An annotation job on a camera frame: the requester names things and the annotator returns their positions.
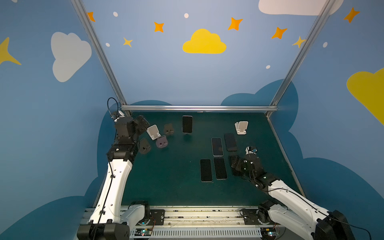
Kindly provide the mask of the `phone dark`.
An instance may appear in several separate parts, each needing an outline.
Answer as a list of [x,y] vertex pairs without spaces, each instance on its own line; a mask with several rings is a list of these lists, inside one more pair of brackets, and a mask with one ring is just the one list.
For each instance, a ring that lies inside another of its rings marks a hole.
[[241,172],[236,170],[236,166],[239,162],[239,159],[240,159],[240,157],[237,155],[229,156],[229,163],[230,163],[230,167],[231,167],[231,171],[232,171],[233,176],[240,176],[241,175]]
[[217,180],[226,180],[228,178],[224,158],[214,158],[215,175]]
[[212,166],[210,159],[201,159],[200,160],[200,172],[201,172],[201,181],[208,183],[212,182]]

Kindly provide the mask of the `white stand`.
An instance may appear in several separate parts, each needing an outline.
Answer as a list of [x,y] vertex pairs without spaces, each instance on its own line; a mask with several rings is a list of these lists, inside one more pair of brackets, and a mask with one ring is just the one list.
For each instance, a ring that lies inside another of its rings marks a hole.
[[152,125],[147,128],[147,133],[149,137],[154,141],[160,138],[162,135],[160,134],[160,131],[157,127],[157,125]]
[[249,124],[248,121],[236,122],[235,129],[236,129],[237,135],[246,135],[248,124]]

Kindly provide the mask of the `round stand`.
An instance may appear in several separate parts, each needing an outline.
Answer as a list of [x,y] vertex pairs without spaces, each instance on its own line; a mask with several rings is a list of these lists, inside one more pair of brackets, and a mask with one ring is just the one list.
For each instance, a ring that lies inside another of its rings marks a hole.
[[166,136],[170,136],[170,135],[173,135],[174,134],[174,127],[173,127],[173,124],[172,123],[169,123],[169,124],[165,124],[164,125],[164,134]]
[[151,151],[152,147],[147,139],[141,139],[140,140],[140,146],[139,146],[139,153],[142,155],[146,155]]
[[165,148],[168,146],[168,139],[166,136],[160,136],[159,138],[157,138],[156,140],[156,146],[159,148],[159,149],[162,149],[162,148]]

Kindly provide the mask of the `phone silver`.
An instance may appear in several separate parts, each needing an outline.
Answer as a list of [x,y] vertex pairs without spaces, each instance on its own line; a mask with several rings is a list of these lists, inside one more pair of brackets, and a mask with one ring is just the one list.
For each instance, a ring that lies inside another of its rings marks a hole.
[[214,157],[222,157],[224,155],[223,144],[221,138],[212,138],[212,152]]

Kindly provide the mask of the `phone white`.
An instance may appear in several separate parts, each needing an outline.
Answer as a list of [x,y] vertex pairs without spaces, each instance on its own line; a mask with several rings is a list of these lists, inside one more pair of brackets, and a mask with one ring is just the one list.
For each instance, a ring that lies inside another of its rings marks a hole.
[[226,149],[228,152],[236,152],[238,150],[235,135],[232,133],[224,134]]

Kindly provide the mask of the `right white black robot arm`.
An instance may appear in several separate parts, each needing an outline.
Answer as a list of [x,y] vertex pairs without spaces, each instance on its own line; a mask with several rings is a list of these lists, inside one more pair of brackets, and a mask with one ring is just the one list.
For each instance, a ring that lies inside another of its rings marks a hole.
[[271,197],[256,210],[242,209],[246,224],[280,224],[304,240],[353,240],[355,236],[347,218],[339,211],[328,211],[309,201],[283,180],[265,172],[261,159],[254,153],[229,157],[236,176]]

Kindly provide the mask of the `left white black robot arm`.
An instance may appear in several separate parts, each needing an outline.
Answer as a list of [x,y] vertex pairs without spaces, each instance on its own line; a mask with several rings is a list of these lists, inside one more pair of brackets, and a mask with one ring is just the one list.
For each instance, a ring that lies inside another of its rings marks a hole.
[[150,125],[143,116],[133,118],[122,111],[117,111],[113,119],[116,137],[107,153],[106,179],[90,220],[78,228],[79,240],[128,240],[131,228],[150,218],[147,202],[138,202],[121,214],[126,182],[139,151],[139,137]]

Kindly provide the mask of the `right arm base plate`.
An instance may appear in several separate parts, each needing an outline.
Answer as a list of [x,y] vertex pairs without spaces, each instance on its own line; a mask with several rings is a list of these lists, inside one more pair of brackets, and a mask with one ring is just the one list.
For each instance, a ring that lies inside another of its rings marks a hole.
[[264,209],[241,209],[240,215],[242,216],[245,225],[280,225],[274,222],[268,211]]

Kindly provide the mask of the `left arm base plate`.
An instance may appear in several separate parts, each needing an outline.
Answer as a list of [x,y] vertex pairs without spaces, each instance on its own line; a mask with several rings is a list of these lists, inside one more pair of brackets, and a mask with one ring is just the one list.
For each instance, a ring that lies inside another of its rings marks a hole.
[[138,222],[136,226],[163,226],[165,221],[164,209],[151,209],[150,216],[147,220]]

